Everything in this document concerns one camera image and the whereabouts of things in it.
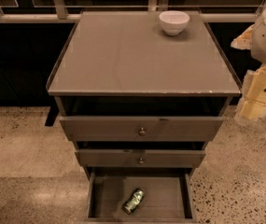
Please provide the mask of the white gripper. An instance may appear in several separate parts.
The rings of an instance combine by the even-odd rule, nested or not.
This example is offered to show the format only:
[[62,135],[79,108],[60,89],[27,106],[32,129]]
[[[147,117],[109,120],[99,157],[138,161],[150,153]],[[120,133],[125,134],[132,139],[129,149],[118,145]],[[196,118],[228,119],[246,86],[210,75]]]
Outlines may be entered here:
[[264,118],[266,116],[266,8],[254,26],[249,26],[232,40],[231,47],[251,50],[251,56],[263,63],[257,71],[247,71],[235,119],[238,122],[249,122]]

